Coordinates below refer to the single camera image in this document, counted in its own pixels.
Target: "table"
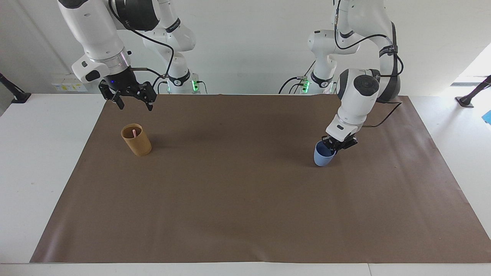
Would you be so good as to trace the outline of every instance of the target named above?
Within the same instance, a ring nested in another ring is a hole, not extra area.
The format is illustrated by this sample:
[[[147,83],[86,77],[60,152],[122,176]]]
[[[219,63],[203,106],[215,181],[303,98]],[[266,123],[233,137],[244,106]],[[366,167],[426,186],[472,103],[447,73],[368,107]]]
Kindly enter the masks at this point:
[[[442,156],[491,233],[491,128],[483,109],[452,98],[411,97]],[[0,275],[489,275],[484,265],[23,264],[27,263],[102,110],[100,95],[37,94],[0,117]]]

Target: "blue paper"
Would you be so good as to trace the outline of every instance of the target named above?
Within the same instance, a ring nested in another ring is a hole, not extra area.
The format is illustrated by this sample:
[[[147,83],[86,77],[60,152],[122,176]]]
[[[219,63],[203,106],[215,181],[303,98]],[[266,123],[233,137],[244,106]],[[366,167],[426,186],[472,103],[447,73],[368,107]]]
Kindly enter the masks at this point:
[[[491,111],[489,111],[488,113],[486,113],[486,115],[483,116],[483,119],[485,122],[487,122],[488,124],[491,125]]]

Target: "cup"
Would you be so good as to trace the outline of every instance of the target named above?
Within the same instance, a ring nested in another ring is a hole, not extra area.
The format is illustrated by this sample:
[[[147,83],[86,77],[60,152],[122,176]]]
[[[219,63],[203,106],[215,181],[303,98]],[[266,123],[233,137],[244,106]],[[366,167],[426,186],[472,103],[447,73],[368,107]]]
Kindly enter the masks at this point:
[[[125,126],[121,130],[121,136],[136,156],[145,156],[152,151],[152,144],[147,134],[138,124]]]
[[[331,162],[331,160],[334,158],[336,155],[335,151],[331,151],[322,143],[322,141],[318,142],[315,145],[315,150],[314,150],[314,162],[317,166],[319,167],[324,167]]]

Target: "brown cup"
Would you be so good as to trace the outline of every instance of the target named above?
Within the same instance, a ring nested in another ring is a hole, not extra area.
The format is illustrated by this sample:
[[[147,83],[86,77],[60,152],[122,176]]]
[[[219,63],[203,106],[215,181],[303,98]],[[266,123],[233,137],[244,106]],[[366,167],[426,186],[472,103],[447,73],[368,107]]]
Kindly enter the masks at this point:
[[[136,138],[133,135],[133,129],[136,130]],[[147,134],[138,124],[125,126],[121,131],[121,136],[136,156],[145,156],[152,151],[152,144]]]

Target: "blue object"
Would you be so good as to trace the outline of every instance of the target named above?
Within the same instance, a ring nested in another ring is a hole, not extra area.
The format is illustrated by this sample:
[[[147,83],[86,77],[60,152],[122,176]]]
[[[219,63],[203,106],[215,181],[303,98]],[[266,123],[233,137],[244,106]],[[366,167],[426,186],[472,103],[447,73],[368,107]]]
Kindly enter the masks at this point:
[[[487,122],[488,124],[491,125],[491,111],[489,111],[488,113],[486,113],[486,115],[483,116],[483,119],[485,122]]]
[[[327,166],[335,155],[336,152],[332,152],[330,149],[328,149],[326,145],[322,143],[322,141],[318,142],[317,145],[315,145],[314,161],[317,166]]]

